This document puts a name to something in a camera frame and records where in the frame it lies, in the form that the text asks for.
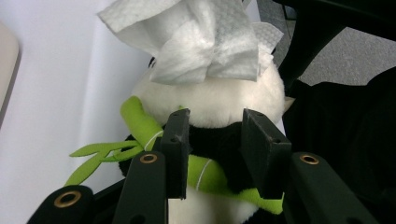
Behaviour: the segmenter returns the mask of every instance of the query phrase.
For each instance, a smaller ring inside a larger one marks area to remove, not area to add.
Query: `beige object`
[[[17,38],[0,22],[0,107],[3,106],[7,94],[18,52]]]

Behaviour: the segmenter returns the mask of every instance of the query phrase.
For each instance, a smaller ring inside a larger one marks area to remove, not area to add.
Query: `gray carpet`
[[[270,22],[285,35],[276,46],[274,61],[282,63],[294,30],[283,8],[272,0],[258,0],[262,21]],[[396,42],[346,28],[309,65],[300,80],[309,84],[330,81],[365,85],[372,77],[396,66]]]

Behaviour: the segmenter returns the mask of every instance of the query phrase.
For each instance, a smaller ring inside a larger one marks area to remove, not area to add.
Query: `leaf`
[[[126,161],[133,158],[135,155],[143,151],[141,146],[134,147],[132,149],[114,153],[113,156],[102,159],[103,162],[110,161]]]
[[[139,144],[136,141],[122,141],[122,142],[117,142],[117,143],[96,143],[96,144],[90,144],[85,147],[82,147],[78,149],[77,151],[73,152],[70,154],[70,157],[83,157],[83,156],[89,156],[93,153],[96,152],[102,152],[106,151],[107,153],[124,148],[124,147],[135,147],[138,146]]]
[[[69,185],[79,185],[84,180],[86,180],[102,163],[102,158],[105,158],[108,155],[108,152],[102,151],[98,154],[94,155],[89,160],[82,163],[73,174],[70,175],[69,179],[64,184],[65,186]]]

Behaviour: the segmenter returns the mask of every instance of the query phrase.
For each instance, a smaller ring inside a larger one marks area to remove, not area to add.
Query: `white paper towel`
[[[269,24],[251,24],[245,7],[240,0],[120,0],[99,17],[121,41],[156,57],[151,81],[200,83],[206,76],[256,81],[282,33]]]

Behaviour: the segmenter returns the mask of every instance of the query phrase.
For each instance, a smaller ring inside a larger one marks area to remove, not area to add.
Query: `plush toy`
[[[247,22],[243,5],[236,0],[163,4],[165,10],[150,11],[146,17],[134,14],[133,1],[116,2],[100,14],[119,39],[146,50],[155,60],[121,107],[131,136],[73,153],[74,157],[95,155],[66,185],[81,183],[104,161],[120,161],[126,175],[130,159],[151,150],[169,115],[182,107],[191,112],[187,199],[169,200],[169,222],[253,223],[273,218],[282,212],[282,200],[260,198],[238,148],[244,108],[265,114],[273,123],[283,114],[283,83],[271,55],[282,34],[268,23]],[[231,7],[240,18],[224,24],[224,18],[216,14],[223,7]],[[186,8],[193,16],[180,12]],[[185,21],[169,24],[175,13]],[[153,24],[158,28],[158,23],[166,29],[150,30]],[[232,35],[222,35],[225,31],[220,25],[234,26]]]

